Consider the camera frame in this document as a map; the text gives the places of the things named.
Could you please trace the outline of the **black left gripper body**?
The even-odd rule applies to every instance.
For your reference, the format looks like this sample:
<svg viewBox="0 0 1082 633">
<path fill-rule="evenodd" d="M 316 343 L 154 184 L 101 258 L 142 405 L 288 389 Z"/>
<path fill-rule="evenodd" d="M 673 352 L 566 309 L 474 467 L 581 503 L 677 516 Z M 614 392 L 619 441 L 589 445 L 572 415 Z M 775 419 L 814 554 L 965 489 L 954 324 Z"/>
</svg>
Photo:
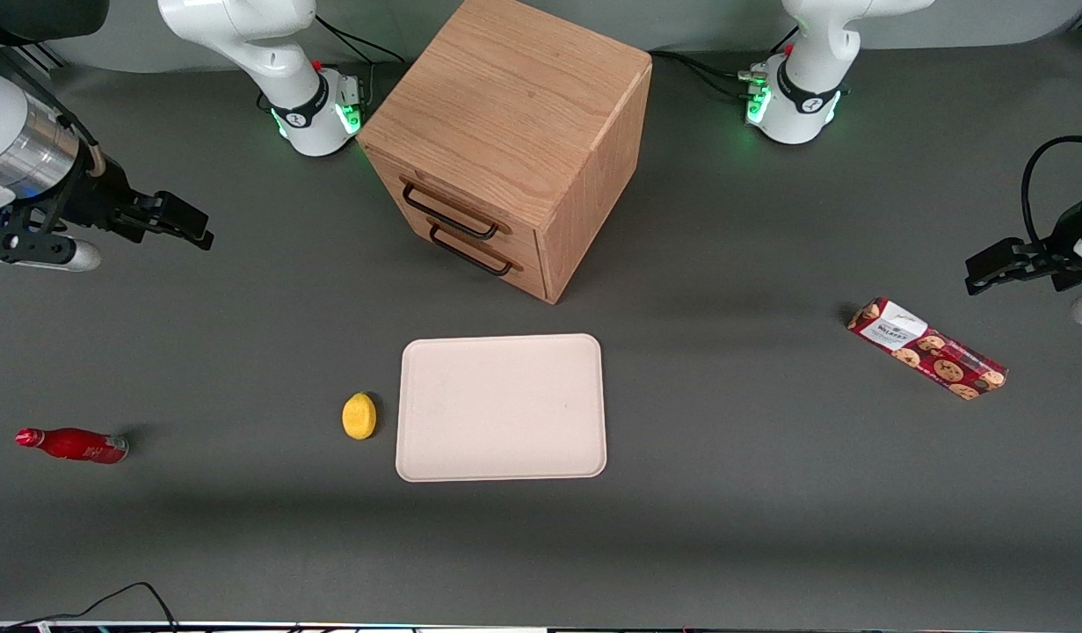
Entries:
<svg viewBox="0 0 1082 633">
<path fill-rule="evenodd" d="M 1042 249 L 1039 269 L 1052 277 L 1056 291 L 1082 283 L 1082 200 L 1063 212 L 1042 239 L 1029 221 L 1030 239 Z"/>
</svg>

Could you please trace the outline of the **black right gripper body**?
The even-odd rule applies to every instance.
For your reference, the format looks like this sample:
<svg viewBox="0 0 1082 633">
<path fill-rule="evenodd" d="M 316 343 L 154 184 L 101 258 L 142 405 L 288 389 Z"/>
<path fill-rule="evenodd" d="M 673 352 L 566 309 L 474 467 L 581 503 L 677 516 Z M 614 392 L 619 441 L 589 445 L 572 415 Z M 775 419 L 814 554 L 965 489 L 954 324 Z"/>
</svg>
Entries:
<svg viewBox="0 0 1082 633">
<path fill-rule="evenodd" d="M 78 164 L 62 184 L 60 219 L 78 227 L 138 234 L 157 221 L 156 198 L 135 192 L 110 157 L 102 176 L 93 177 Z"/>
</svg>

